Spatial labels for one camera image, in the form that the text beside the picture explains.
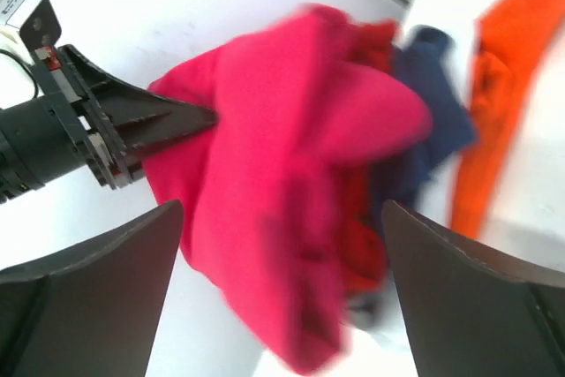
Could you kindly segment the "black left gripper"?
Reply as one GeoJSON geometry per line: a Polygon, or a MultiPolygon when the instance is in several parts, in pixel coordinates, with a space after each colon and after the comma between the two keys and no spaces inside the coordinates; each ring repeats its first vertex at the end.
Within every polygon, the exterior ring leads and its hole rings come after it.
{"type": "Polygon", "coordinates": [[[33,97],[1,111],[1,201],[83,166],[117,189],[141,177],[141,161],[214,126],[216,112],[129,84],[71,44],[38,49],[32,62],[8,49],[33,97]]]}

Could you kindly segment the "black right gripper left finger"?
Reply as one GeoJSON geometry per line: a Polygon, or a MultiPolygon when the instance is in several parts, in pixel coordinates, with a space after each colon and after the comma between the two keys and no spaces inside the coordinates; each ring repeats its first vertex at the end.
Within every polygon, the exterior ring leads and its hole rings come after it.
{"type": "Polygon", "coordinates": [[[172,200],[1,272],[3,376],[143,376],[183,224],[172,200]]]}

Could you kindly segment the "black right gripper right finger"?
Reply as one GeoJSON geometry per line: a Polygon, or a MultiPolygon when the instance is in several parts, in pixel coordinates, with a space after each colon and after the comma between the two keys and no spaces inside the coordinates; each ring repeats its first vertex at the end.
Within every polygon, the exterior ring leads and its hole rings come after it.
{"type": "Polygon", "coordinates": [[[564,274],[388,200],[383,234],[420,376],[562,376],[564,274]]]}

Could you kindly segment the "crimson pink t-shirt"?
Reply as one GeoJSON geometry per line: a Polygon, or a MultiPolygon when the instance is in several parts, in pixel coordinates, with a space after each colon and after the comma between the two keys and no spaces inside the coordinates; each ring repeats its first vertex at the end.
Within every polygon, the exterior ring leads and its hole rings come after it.
{"type": "Polygon", "coordinates": [[[407,86],[350,60],[356,34],[344,12],[309,5],[150,85],[219,116],[143,163],[156,200],[183,205],[186,261],[302,375],[343,347],[339,169],[400,152],[432,126],[407,86]]]}

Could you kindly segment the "folded red t-shirt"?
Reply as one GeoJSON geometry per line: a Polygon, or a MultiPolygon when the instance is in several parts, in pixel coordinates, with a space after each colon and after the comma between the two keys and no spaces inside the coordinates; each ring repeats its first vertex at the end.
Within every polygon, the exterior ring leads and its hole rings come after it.
{"type": "MultiPolygon", "coordinates": [[[[350,53],[355,64],[391,73],[392,41],[397,23],[392,19],[358,26],[350,53]]],[[[368,196],[369,166],[342,170],[343,219],[336,242],[347,297],[377,290],[387,271],[384,243],[373,228],[368,196]]]]}

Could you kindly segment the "folded orange t-shirt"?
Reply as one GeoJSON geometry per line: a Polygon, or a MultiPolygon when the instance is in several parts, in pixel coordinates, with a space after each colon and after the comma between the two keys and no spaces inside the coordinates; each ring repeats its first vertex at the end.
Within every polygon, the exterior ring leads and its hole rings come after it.
{"type": "Polygon", "coordinates": [[[456,174],[452,231],[478,239],[532,77],[563,21],[564,0],[496,0],[479,17],[469,106],[478,136],[456,174]]]}

